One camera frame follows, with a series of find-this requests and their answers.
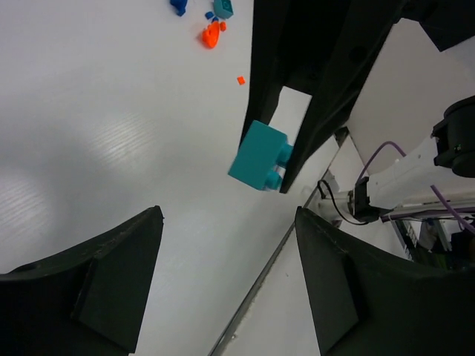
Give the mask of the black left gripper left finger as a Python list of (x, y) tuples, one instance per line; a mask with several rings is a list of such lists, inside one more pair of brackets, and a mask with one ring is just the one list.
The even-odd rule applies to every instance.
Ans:
[(163, 234), (159, 206), (1, 275), (2, 355), (130, 355)]

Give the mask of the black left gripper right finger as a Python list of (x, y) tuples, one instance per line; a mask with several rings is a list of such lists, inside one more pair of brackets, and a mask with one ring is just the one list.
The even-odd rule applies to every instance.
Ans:
[(295, 230), (322, 355), (472, 355), (474, 269), (425, 266), (306, 208)]

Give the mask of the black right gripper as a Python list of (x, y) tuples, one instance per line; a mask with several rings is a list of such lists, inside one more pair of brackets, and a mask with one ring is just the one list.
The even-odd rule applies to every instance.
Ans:
[[(283, 194), (305, 162), (341, 126), (330, 121), (357, 100), (362, 89), (357, 81), (369, 74), (403, 2), (294, 1), (292, 6), (289, 87), (316, 93), (286, 165)], [(254, 121), (269, 124), (278, 106), (286, 76), (279, 46), (290, 8), (290, 1), (254, 2), (249, 101), (241, 139)]]

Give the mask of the green lego brick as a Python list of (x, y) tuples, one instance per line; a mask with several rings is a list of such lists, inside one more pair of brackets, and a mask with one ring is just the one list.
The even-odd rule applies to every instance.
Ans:
[(214, 0), (214, 14), (220, 19), (230, 19), (234, 15), (231, 0)]

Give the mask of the teal lego brick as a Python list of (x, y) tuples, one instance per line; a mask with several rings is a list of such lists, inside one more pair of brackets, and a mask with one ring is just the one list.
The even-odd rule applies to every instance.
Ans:
[(253, 121), (245, 135), (228, 175), (259, 191), (277, 191), (293, 147), (288, 137), (268, 125)]

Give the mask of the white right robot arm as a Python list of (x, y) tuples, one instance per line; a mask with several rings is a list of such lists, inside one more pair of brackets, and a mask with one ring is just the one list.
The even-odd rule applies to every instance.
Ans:
[[(474, 35), (472, 1), (256, 1), (249, 102), (229, 175), (286, 193), (304, 163), (349, 119), (377, 57), (401, 19), (439, 50)], [(474, 176), (474, 99), (451, 105), (430, 136), (347, 195), (370, 223), (405, 197), (450, 177)]]

